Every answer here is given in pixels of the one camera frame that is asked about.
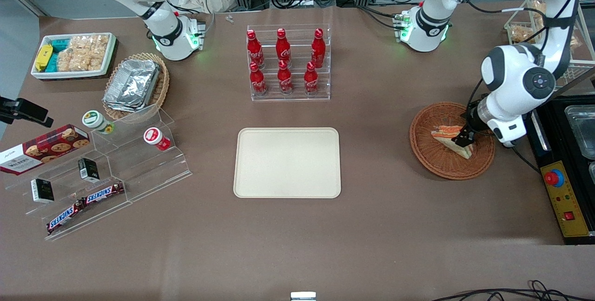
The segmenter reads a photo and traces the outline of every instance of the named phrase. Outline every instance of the coca-cola bottle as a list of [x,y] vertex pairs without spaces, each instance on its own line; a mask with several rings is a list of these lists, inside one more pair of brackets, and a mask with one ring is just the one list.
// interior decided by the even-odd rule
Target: coca-cola bottle
[[306,73],[304,73],[304,86],[306,88],[306,95],[308,96],[314,96],[318,93],[318,74],[314,67],[313,62],[308,62]]
[[287,68],[291,68],[291,46],[289,41],[285,38],[285,30],[279,28],[277,30],[277,44],[275,45],[277,50],[277,58],[279,60],[285,60],[287,62]]
[[254,30],[248,30],[248,55],[250,60],[258,64],[259,68],[264,68],[264,54],[262,53],[262,45],[257,39],[257,33]]
[[285,60],[279,60],[277,78],[279,79],[281,94],[289,96],[293,92],[293,84],[291,83],[291,72],[287,69],[287,62]]
[[252,84],[254,94],[257,97],[264,97],[266,95],[268,90],[264,81],[264,75],[259,70],[258,64],[256,64],[256,62],[250,63],[250,82]]
[[316,68],[323,67],[326,46],[323,40],[323,30],[316,28],[314,31],[314,41],[312,42],[312,62]]

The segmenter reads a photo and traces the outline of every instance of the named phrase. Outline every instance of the brown table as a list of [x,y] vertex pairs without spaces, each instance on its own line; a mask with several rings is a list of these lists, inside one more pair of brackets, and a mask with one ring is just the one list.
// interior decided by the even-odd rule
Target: brown table
[[[526,288],[536,278],[595,297],[595,248],[557,246],[545,188],[512,151],[499,146],[485,174],[457,182],[430,174],[410,150],[414,115],[433,102],[466,102],[507,17],[461,5],[444,43],[416,53],[356,9],[234,13],[233,25],[217,16],[205,51],[167,62],[164,109],[194,175],[56,242],[43,241],[43,225],[24,216],[18,195],[0,191],[3,299],[265,301],[314,290],[322,301],[427,300]],[[320,18],[333,28],[330,102],[251,102],[246,25]],[[112,32],[117,62],[155,52],[138,18],[43,18],[40,26],[42,35]],[[49,108],[56,125],[80,124],[83,112],[101,109],[105,83],[28,76],[21,96]],[[236,139],[245,127],[336,128],[341,195],[235,197]],[[1,147],[45,131],[18,121]]]

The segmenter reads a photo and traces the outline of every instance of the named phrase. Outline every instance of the sandwich slice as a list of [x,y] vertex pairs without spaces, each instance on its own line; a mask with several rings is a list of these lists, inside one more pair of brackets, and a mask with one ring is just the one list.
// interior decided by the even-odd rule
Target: sandwich slice
[[469,144],[466,147],[457,146],[455,142],[452,141],[459,132],[461,132],[463,127],[459,125],[441,125],[438,127],[438,130],[432,131],[432,137],[435,138],[441,144],[444,144],[447,148],[454,151],[461,157],[465,159],[470,159],[473,153],[473,144]]

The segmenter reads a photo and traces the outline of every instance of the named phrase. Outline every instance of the blue package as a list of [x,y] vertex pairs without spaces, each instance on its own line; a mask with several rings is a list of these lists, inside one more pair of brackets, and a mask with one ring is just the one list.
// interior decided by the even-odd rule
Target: blue package
[[58,54],[53,53],[49,58],[45,72],[58,72]]
[[70,39],[53,40],[52,41],[53,52],[63,51],[64,49],[66,49],[68,47],[68,43],[70,43]]

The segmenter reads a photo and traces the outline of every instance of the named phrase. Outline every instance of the round wicker basket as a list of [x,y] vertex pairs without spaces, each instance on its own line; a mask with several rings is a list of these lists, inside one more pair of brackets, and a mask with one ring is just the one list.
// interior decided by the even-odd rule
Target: round wicker basket
[[[165,63],[163,62],[163,60],[161,58],[159,58],[159,56],[154,55],[152,53],[138,53],[136,55],[132,55],[127,59],[140,59],[140,60],[153,60],[153,62],[159,64],[159,66],[161,67],[161,72],[159,72],[159,76],[158,76],[158,81],[155,84],[155,89],[153,89],[153,95],[151,96],[151,101],[149,102],[149,105],[152,104],[157,104],[158,107],[155,107],[155,112],[159,111],[159,108],[163,105],[163,102],[165,102],[165,96],[167,95],[167,89],[170,87],[170,74],[167,71],[167,67],[165,66]],[[113,81],[113,77],[115,76],[115,73],[117,72],[117,70],[119,69],[119,67],[122,65],[122,63],[124,62],[124,60],[118,64],[118,66],[112,71],[112,74],[110,75],[110,79],[108,80],[108,83],[106,85],[106,91],[108,90],[108,88],[110,87],[111,82]],[[125,112],[125,111],[117,111],[115,109],[111,109],[109,108],[105,103],[104,103],[104,109],[106,110],[107,115],[109,115],[112,119],[117,120],[117,119],[121,119],[123,117],[125,117],[126,115],[130,115],[132,114],[131,112]],[[154,112],[151,114],[145,114],[148,116],[152,116],[154,115]]]
[[494,160],[495,143],[491,136],[476,134],[470,159],[459,156],[435,140],[431,132],[440,125],[465,125],[461,114],[465,106],[454,102],[439,102],[423,108],[410,127],[413,153],[428,170],[452,180],[466,180],[479,176]]

